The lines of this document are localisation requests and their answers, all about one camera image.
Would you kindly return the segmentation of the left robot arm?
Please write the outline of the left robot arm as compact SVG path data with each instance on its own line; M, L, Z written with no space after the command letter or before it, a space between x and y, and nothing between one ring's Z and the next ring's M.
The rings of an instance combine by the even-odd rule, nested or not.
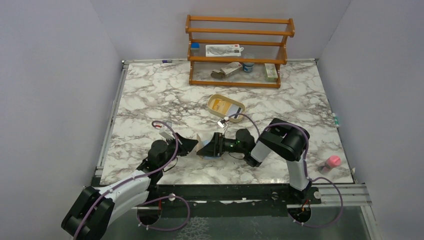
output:
M88 186L79 194L61 222L61 228L75 240L99 240L108 226L138 205L152 205L164 198L157 193L157 183L164 168L173 159L188 155L198 144L196 139L178 133L151 144L147 157L126 178L98 189Z

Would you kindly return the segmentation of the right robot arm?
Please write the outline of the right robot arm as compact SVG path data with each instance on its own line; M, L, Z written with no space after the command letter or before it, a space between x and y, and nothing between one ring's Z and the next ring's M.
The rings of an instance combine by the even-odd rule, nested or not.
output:
M310 134L304 128L274 118L255 140L249 130L236 131L235 138L215 132L212 139L200 150L198 156L216 158L223 153L243 154L243 160L251 167L259 167L272 152L286 161L289 173L289 199L300 204L309 196L311 181L305 167Z

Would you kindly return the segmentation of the light blue card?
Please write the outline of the light blue card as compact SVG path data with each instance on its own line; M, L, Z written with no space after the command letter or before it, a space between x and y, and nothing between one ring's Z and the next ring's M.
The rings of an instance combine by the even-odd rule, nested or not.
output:
M203 140L203 141L202 141L202 143L203 143L204 145L207 145L207 144L209 143L209 141L208 141L208 140ZM219 158L220 158L219 156L215 156L215 157L202 156L202 159L203 159L203 160L216 160L216 159L219 159Z

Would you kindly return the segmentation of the beige leather card holder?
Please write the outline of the beige leather card holder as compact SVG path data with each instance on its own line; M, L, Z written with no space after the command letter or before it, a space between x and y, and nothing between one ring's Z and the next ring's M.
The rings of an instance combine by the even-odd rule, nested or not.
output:
M198 141L195 151L198 153L205 145L202 143L202 138L199 134L196 134L196 140Z

